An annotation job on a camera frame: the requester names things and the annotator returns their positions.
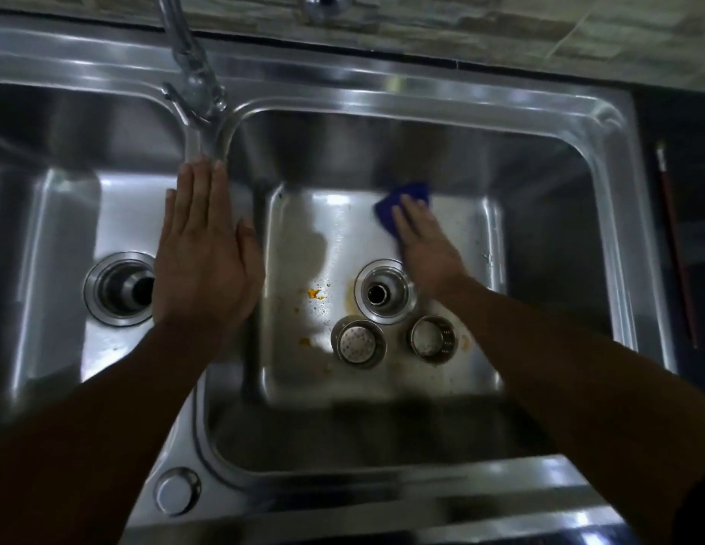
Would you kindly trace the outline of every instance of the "hand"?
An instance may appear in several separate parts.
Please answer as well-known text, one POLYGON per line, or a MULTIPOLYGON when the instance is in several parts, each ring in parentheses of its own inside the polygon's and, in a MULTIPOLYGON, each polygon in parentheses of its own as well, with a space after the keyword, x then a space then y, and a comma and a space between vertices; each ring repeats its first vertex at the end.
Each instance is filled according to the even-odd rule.
POLYGON ((156 257, 153 319, 218 325, 244 321, 265 278, 262 249, 250 221, 234 230, 226 167, 206 157, 182 164, 156 257))
POLYGON ((394 206, 393 220, 406 269, 421 292, 439 299, 457 277, 466 276, 464 262, 424 201, 402 195, 401 202, 408 218, 400 206, 394 206))

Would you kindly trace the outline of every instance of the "finger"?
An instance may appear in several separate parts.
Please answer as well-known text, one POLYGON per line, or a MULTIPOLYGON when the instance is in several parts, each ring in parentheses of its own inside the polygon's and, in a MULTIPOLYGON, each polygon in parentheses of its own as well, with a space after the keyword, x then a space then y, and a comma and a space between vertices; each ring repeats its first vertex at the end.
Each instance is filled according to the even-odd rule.
POLYGON ((424 216, 418 203, 409 195, 401 195, 401 203, 418 234, 426 239, 434 237, 435 226, 432 226, 430 219, 424 216))
POLYGON ((193 164, 193 197, 188 213, 189 228, 206 227, 209 217, 209 192, 211 190, 212 169, 206 155, 201 155, 193 164))
POLYGON ((259 301, 265 279, 264 254, 251 221, 242 219, 236 227, 241 262, 246 273, 246 287, 239 303, 239 317, 246 319, 259 301))
POLYGON ((188 210, 191 207, 191 196, 193 195, 193 170, 189 163, 181 164, 176 180, 176 205, 173 215, 173 233, 181 233, 188 221, 188 210))
POLYGON ((241 263, 244 265, 246 276, 254 280, 261 277, 264 280, 264 257, 262 247, 257 240, 257 232, 251 220, 243 218, 236 226, 236 242, 239 245, 241 263))
POLYGON ((432 226, 432 229, 443 235, 438 219, 433 215, 433 212, 431 211, 429 205, 426 204, 426 201, 419 199, 417 203, 418 208, 421 210, 421 214, 423 214, 423 217, 428 220, 429 224, 432 226))
POLYGON ((401 238, 402 244, 408 246, 418 240, 418 235, 413 231, 406 215, 402 212, 402 208, 398 205, 393 207, 393 221, 395 223, 395 230, 398 231, 398 236, 401 238))
POLYGON ((226 165, 217 160, 212 171, 212 188, 209 196, 209 227, 218 229, 231 227, 231 202, 228 186, 226 165))
POLYGON ((174 209, 176 208, 176 190, 166 190, 166 210, 164 211, 164 226, 161 228, 161 238, 158 244, 161 245, 168 237, 173 227, 174 209))

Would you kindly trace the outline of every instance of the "faucet spout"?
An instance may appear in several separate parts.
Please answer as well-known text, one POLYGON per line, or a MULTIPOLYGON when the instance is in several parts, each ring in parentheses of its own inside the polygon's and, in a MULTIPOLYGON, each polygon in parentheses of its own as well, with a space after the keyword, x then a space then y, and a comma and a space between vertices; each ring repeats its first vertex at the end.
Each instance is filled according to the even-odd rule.
POLYGON ((180 92, 164 83, 166 99, 172 101, 189 121, 197 125, 208 124, 226 110, 226 90, 219 84, 206 52, 191 34, 181 0, 158 0, 158 6, 174 60, 183 73, 180 92))

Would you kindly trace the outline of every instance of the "right hand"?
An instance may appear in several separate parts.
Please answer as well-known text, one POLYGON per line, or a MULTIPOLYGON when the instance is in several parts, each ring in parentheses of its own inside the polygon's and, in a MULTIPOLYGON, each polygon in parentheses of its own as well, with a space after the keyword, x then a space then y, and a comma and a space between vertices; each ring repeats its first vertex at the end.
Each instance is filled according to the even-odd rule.
POLYGON ((424 201, 402 195, 401 202, 402 208, 393 207, 393 220, 406 269, 421 292, 439 299, 457 278, 466 277, 464 262, 424 201))

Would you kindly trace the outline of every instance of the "forearm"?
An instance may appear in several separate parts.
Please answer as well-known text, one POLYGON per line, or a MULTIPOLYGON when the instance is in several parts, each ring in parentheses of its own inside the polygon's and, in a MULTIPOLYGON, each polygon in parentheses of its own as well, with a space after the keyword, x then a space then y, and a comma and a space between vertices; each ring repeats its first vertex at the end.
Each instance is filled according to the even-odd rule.
POLYGON ((159 325, 130 355, 1 437, 0 536, 115 543, 220 340, 201 324, 159 325))
POLYGON ((649 540, 705 474, 705 394, 605 336, 462 278, 440 300, 511 395, 649 540))

